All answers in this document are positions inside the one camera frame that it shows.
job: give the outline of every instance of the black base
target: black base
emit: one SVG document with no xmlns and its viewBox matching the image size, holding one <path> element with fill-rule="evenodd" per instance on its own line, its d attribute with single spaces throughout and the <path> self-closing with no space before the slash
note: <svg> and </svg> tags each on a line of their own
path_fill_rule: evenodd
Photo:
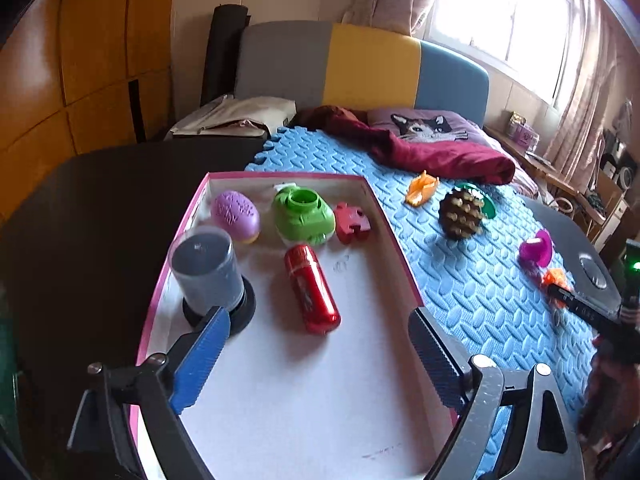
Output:
<svg viewBox="0 0 640 480">
<path fill-rule="evenodd" d="M 254 288 L 251 286 L 249 280 L 244 276 L 242 277 L 242 282 L 244 283 L 244 294 L 242 295 L 242 300 L 240 300 L 238 306 L 229 313 L 229 319 L 231 320 L 229 337 L 242 332 L 244 327 L 249 324 L 255 314 Z M 184 299 L 182 300 L 182 313 L 184 314 L 185 319 L 194 328 L 196 328 L 198 323 L 204 317 L 194 312 Z"/>
</svg>

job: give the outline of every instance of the metal screw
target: metal screw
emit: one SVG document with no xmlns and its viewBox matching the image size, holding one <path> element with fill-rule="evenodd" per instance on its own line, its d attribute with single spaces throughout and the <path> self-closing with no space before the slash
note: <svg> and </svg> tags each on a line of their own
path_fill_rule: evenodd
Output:
<svg viewBox="0 0 640 480">
<path fill-rule="evenodd" d="M 549 368 L 549 365 L 545 365 L 544 363 L 538 363 L 536 365 L 536 371 L 540 375 L 551 375 L 551 368 Z"/>
<path fill-rule="evenodd" d="M 97 375 L 102 371 L 102 363 L 91 363 L 86 368 L 86 372 L 89 375 Z"/>
<path fill-rule="evenodd" d="M 471 358 L 471 362 L 478 368 L 490 368 L 496 366 L 493 359 L 486 355 L 476 354 Z"/>
<path fill-rule="evenodd" d="M 147 357 L 146 362 L 154 366 L 162 366 L 166 362 L 166 354 L 156 352 Z"/>
</svg>

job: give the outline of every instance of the green toy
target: green toy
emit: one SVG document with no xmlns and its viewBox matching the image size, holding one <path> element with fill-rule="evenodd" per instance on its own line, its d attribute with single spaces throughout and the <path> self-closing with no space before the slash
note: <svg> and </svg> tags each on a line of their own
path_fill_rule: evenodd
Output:
<svg viewBox="0 0 640 480">
<path fill-rule="evenodd" d="M 319 245 L 334 234 L 334 212 L 313 189 L 281 189 L 273 199 L 273 211 L 276 229 L 287 244 Z"/>
<path fill-rule="evenodd" d="M 495 215 L 497 214 L 495 202 L 494 200 L 492 200 L 492 198 L 489 195 L 487 195 L 487 193 L 485 193 L 478 186 L 470 182 L 463 182 L 462 184 L 457 184 L 457 186 L 461 189 L 469 190 L 473 196 L 475 196 L 476 198 L 479 198 L 484 202 L 481 210 L 482 210 L 482 213 L 486 215 L 486 217 L 489 220 L 491 218 L 495 218 Z"/>
</svg>

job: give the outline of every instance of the blue headboard panel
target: blue headboard panel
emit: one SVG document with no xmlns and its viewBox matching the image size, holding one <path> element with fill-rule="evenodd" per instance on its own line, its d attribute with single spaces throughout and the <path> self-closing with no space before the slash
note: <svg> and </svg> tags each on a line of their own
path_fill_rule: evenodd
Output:
<svg viewBox="0 0 640 480">
<path fill-rule="evenodd" d="M 420 77 L 414 108 L 450 110 L 479 126 L 484 123 L 489 75 L 478 63 L 421 41 Z"/>
</svg>

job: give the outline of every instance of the purple toy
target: purple toy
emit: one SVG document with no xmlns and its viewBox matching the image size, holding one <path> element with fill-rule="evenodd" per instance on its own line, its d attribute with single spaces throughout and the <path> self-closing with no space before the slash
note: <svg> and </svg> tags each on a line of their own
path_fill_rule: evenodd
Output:
<svg viewBox="0 0 640 480">
<path fill-rule="evenodd" d="M 260 234 L 260 213 L 251 200 L 237 191 L 223 191 L 211 205 L 212 222 L 243 244 Z"/>
<path fill-rule="evenodd" d="M 554 245 L 548 231 L 540 229 L 535 238 L 523 241 L 520 244 L 520 258 L 533 262 L 539 267 L 546 267 L 551 263 L 554 255 Z"/>
</svg>

